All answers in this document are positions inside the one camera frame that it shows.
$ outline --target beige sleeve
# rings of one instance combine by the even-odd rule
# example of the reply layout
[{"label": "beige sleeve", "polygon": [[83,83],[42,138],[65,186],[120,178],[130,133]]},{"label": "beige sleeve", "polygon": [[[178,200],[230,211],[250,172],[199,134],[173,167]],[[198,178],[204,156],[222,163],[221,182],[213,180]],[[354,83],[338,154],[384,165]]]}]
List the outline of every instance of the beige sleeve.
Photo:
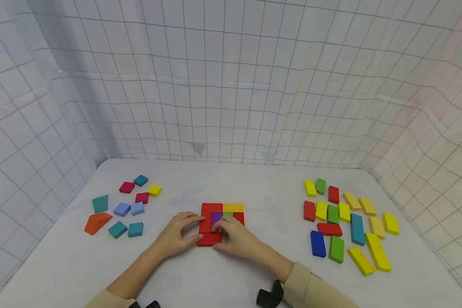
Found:
[{"label": "beige sleeve", "polygon": [[283,286],[284,299],[293,308],[359,308],[351,299],[328,282],[295,262]]},{"label": "beige sleeve", "polygon": [[136,302],[134,299],[123,299],[108,291],[101,290],[84,308],[128,308]]}]

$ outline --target white tabletop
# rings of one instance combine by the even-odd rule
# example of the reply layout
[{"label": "white tabletop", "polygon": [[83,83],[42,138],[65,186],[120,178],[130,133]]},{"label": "white tabletop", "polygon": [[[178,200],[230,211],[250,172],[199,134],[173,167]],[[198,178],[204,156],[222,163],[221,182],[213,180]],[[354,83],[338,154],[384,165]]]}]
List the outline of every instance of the white tabletop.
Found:
[{"label": "white tabletop", "polygon": [[[149,184],[136,186],[130,195],[118,192],[124,181],[139,174],[146,175]],[[316,230],[316,223],[303,220],[302,204],[304,200],[326,201],[326,195],[306,198],[303,181],[316,178],[337,186],[341,194],[353,192],[370,198],[379,217],[382,213],[397,217],[400,236],[387,234],[382,241],[392,272],[377,271],[364,277],[347,253],[343,264],[312,256],[309,233]],[[95,236],[84,233],[92,214],[92,198],[109,194],[112,212],[119,202],[131,203],[135,194],[146,191],[150,184],[162,186],[163,191],[150,198],[144,214],[114,216]],[[97,169],[4,288],[0,308],[83,307],[153,242],[173,215],[186,210],[200,213],[203,202],[243,203],[245,224],[260,240],[310,267],[360,307],[462,307],[461,288],[364,171],[110,159]],[[369,230],[367,218],[363,219],[365,230]],[[124,234],[115,240],[107,229],[118,220],[126,225],[143,221],[143,236],[128,238]],[[349,225],[340,224],[348,249],[355,245]],[[188,235],[197,231],[196,226]],[[325,240],[328,249],[329,238]],[[367,246],[361,249],[371,260]],[[195,247],[163,262],[138,300],[148,305],[156,299],[163,308],[256,307],[258,290],[269,290],[273,280],[267,270],[251,262],[222,255],[211,247]]]}]

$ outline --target yellow block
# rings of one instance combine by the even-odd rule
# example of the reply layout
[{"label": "yellow block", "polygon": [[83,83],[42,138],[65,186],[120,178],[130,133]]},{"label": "yellow block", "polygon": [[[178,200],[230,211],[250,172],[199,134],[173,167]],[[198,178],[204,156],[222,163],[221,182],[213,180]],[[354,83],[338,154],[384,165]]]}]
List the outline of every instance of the yellow block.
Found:
[{"label": "yellow block", "polygon": [[347,254],[351,256],[354,264],[358,267],[363,276],[367,276],[375,272],[373,265],[371,265],[371,263],[368,261],[364,253],[361,251],[361,248],[352,247],[351,249],[347,250]]},{"label": "yellow block", "polygon": [[315,216],[318,220],[320,221],[326,220],[326,209],[327,209],[327,204],[325,202],[323,201],[317,202],[317,210],[315,212]]},{"label": "yellow block", "polygon": [[309,197],[317,196],[317,190],[315,189],[315,184],[313,184],[313,181],[305,181],[305,191],[306,195]]},{"label": "yellow block", "polygon": [[339,219],[347,223],[351,221],[351,210],[344,202],[339,202]]},{"label": "yellow block", "polygon": [[344,197],[344,200],[347,204],[349,204],[352,211],[361,210],[361,205],[359,204],[358,199],[354,197],[354,194],[352,192],[344,192],[344,194],[342,194],[342,197]]},{"label": "yellow block", "polygon": [[363,213],[368,216],[375,216],[376,211],[375,208],[373,207],[373,204],[371,204],[371,200],[368,198],[359,198],[359,202],[361,204],[361,207],[363,208]]},{"label": "yellow block", "polygon": [[385,229],[383,228],[382,220],[378,217],[368,218],[370,224],[371,233],[376,234],[382,240],[385,238]]},{"label": "yellow block", "polygon": [[224,203],[222,205],[222,211],[223,212],[231,212],[231,213],[244,213],[244,208],[243,204],[238,204],[238,203],[229,203],[226,204]]},{"label": "yellow block", "polygon": [[370,250],[371,258],[373,259],[376,269],[382,270],[383,272],[390,272],[392,267],[390,267],[390,263],[388,262],[378,236],[373,233],[365,233],[364,237],[366,238],[366,244],[368,244],[368,249]]},{"label": "yellow block", "polygon": [[393,234],[393,235],[399,235],[399,225],[397,224],[397,218],[395,216],[383,213],[382,215],[383,218],[383,224],[385,225],[385,229],[387,230],[388,233]]},{"label": "yellow block", "polygon": [[157,185],[152,185],[147,192],[149,193],[149,195],[153,197],[157,197],[159,196],[162,190],[163,190],[162,187],[157,186]]}]

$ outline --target green rectangular block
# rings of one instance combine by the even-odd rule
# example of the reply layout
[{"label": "green rectangular block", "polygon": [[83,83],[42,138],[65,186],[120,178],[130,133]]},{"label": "green rectangular block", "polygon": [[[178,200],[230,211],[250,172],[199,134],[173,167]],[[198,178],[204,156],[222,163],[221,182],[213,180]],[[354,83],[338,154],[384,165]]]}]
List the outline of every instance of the green rectangular block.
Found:
[{"label": "green rectangular block", "polygon": [[108,195],[102,195],[100,197],[92,199],[92,207],[94,208],[94,214],[99,214],[108,210]]},{"label": "green rectangular block", "polygon": [[325,195],[325,187],[326,187],[326,182],[325,180],[318,178],[317,182],[315,184],[315,188],[317,192],[321,195]]},{"label": "green rectangular block", "polygon": [[339,264],[344,262],[344,240],[340,237],[331,237],[329,259]]},{"label": "green rectangular block", "polygon": [[136,222],[128,225],[128,237],[140,237],[144,231],[144,223]]},{"label": "green rectangular block", "polygon": [[330,224],[339,224],[339,208],[330,205],[326,208],[326,221]]},{"label": "green rectangular block", "polygon": [[111,234],[115,239],[120,237],[123,233],[127,231],[127,226],[125,226],[121,221],[114,224],[108,229],[109,234]]}]

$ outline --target wooden block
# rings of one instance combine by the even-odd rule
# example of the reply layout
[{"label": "wooden block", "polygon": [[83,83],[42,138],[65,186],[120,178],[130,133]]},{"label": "wooden block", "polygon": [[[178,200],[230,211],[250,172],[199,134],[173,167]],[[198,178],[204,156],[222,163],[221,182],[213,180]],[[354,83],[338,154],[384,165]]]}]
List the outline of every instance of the wooden block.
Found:
[{"label": "wooden block", "polygon": [[128,237],[140,237],[144,231],[144,223],[136,222],[128,225]]},{"label": "wooden block", "polygon": [[222,243],[222,233],[202,233],[203,237],[197,242],[198,247],[211,247]]},{"label": "wooden block", "polygon": [[311,201],[303,202],[303,219],[315,221],[315,204]]},{"label": "wooden block", "polygon": [[131,210],[132,210],[132,216],[135,216],[135,215],[138,215],[138,214],[142,214],[142,213],[145,212],[145,208],[144,208],[144,203],[143,203],[143,202],[134,203],[134,204],[132,204],[130,207],[131,207]]},{"label": "wooden block", "polygon": [[351,242],[364,246],[363,218],[360,215],[351,213]]},{"label": "wooden block", "polygon": [[107,224],[111,218],[113,218],[113,216],[108,213],[92,214],[89,216],[86,227],[84,228],[85,233],[91,235],[96,234],[96,232]]},{"label": "wooden block", "polygon": [[325,241],[323,234],[317,231],[310,232],[311,252],[314,256],[324,258],[326,256]]},{"label": "wooden block", "polygon": [[317,229],[325,236],[342,236],[342,229],[341,226],[339,226],[338,224],[325,224],[319,222],[317,224]]},{"label": "wooden block", "polygon": [[368,216],[375,216],[376,210],[371,204],[371,200],[368,198],[359,198],[359,203],[361,204],[361,208],[363,208],[363,213]]},{"label": "wooden block", "polygon": [[114,214],[117,214],[121,217],[125,217],[125,215],[127,215],[128,212],[130,212],[130,205],[123,202],[120,202],[120,204],[118,204],[113,210]]},{"label": "wooden block", "polygon": [[134,187],[136,187],[136,185],[133,184],[133,182],[124,182],[118,190],[124,194],[130,194]]},{"label": "wooden block", "polygon": [[100,197],[92,199],[92,207],[94,214],[99,214],[108,210],[108,195],[101,195]]},{"label": "wooden block", "polygon": [[331,224],[339,224],[339,209],[328,205],[326,209],[326,221]]},{"label": "wooden block", "polygon": [[330,238],[329,259],[339,264],[344,262],[344,240],[340,237]]},{"label": "wooden block", "polygon": [[326,209],[327,209],[327,204],[323,201],[318,201],[317,202],[317,210],[315,213],[316,218],[320,221],[325,221],[326,220]]},{"label": "wooden block", "polygon": [[335,186],[329,186],[329,202],[339,203],[339,189]]},{"label": "wooden block", "polygon": [[313,181],[305,181],[305,191],[308,197],[316,197],[317,190],[315,189],[315,185]]},{"label": "wooden block", "polygon": [[198,232],[209,233],[210,228],[212,227],[212,212],[203,212],[201,216],[205,217],[205,219],[200,221]]},{"label": "wooden block", "polygon": [[383,272],[390,272],[392,267],[388,262],[387,256],[382,247],[382,243],[378,236],[373,233],[366,233],[365,235],[366,242],[368,244],[368,249],[370,250],[371,259],[377,270],[382,270]]},{"label": "wooden block", "polygon": [[243,213],[244,208],[243,208],[243,204],[224,203],[224,204],[222,204],[222,211],[223,212],[231,212],[231,213]]},{"label": "wooden block", "polygon": [[222,212],[222,203],[202,203],[202,213]]},{"label": "wooden block", "polygon": [[344,194],[342,194],[342,197],[344,197],[346,203],[349,204],[349,207],[351,207],[351,211],[361,210],[361,205],[359,204],[358,199],[355,198],[352,192],[344,192]]},{"label": "wooden block", "polygon": [[149,190],[147,191],[147,193],[149,195],[151,195],[152,197],[157,197],[159,196],[159,194],[161,193],[161,191],[163,190],[162,187],[158,186],[158,185],[152,185]]},{"label": "wooden block", "polygon": [[241,212],[233,213],[233,217],[237,219],[243,226],[245,225],[245,214]]},{"label": "wooden block", "polygon": [[109,234],[111,234],[115,239],[120,237],[123,233],[127,231],[127,227],[121,222],[114,224],[108,229]]},{"label": "wooden block", "polygon": [[149,202],[149,194],[147,192],[141,192],[140,194],[136,194],[136,203],[137,202],[147,204],[147,202]]},{"label": "wooden block", "polygon": [[315,188],[317,192],[321,195],[325,195],[326,182],[324,179],[318,178]]},{"label": "wooden block", "polygon": [[375,272],[373,265],[368,261],[360,247],[352,247],[347,250],[347,254],[351,256],[354,264],[358,267],[363,276],[370,275]]},{"label": "wooden block", "polygon": [[212,226],[218,222],[220,219],[222,218],[222,212],[212,212],[212,216],[211,216],[211,223],[210,223],[210,227],[212,228]]},{"label": "wooden block", "polygon": [[136,179],[133,180],[134,184],[137,186],[142,187],[144,184],[146,184],[149,181],[149,179],[146,176],[139,175],[137,176]]},{"label": "wooden block", "polygon": [[399,235],[399,225],[397,224],[397,218],[395,216],[383,213],[383,224],[385,225],[385,230],[393,235]]},{"label": "wooden block", "polygon": [[344,202],[339,202],[339,220],[347,223],[351,221],[351,210]]},{"label": "wooden block", "polygon": [[376,234],[383,240],[385,238],[385,229],[383,228],[382,220],[378,217],[371,216],[368,218],[368,223],[370,224],[371,233]]}]

